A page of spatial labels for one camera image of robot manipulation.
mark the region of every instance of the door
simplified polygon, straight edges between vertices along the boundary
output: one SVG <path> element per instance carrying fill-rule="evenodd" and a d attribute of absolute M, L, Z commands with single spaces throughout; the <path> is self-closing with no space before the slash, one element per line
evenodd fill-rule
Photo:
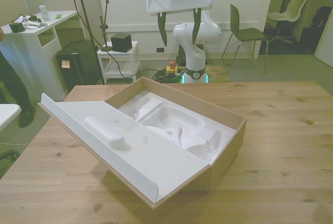
<path fill-rule="evenodd" d="M 326 64 L 333 67 L 333 13 L 331 13 L 324 32 L 322 34 L 321 40 L 319 41 L 315 56 L 325 62 Z"/>

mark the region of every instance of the wood grain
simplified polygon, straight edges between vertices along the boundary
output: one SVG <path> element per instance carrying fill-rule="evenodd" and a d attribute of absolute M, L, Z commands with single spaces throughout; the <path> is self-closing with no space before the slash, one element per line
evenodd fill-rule
<path fill-rule="evenodd" d="M 50 119 L 0 180 L 0 223 L 333 223 L 332 96 L 314 82 L 170 86 L 248 117 L 211 194 L 189 184 L 153 211 Z M 76 86 L 66 100 L 124 87 Z"/>

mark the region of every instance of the box lid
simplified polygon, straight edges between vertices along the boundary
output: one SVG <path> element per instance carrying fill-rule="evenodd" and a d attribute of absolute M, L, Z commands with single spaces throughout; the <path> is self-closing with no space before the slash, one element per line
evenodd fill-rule
<path fill-rule="evenodd" d="M 210 168 L 103 101 L 55 103 L 43 94 L 41 107 L 152 208 Z"/>

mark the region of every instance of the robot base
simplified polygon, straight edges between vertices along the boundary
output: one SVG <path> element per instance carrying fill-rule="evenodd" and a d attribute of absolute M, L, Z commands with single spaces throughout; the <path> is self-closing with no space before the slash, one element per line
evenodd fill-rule
<path fill-rule="evenodd" d="M 200 79 L 193 79 L 190 75 L 184 74 L 181 83 L 208 83 L 208 75 L 203 74 Z"/>

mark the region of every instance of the shoe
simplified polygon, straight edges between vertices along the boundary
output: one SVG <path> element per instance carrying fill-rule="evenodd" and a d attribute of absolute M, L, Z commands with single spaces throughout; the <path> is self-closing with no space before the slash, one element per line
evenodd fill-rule
<path fill-rule="evenodd" d="M 30 123 L 32 123 L 35 113 L 36 109 L 31 105 L 25 109 L 22 109 L 20 113 L 19 127 L 25 128 Z"/>

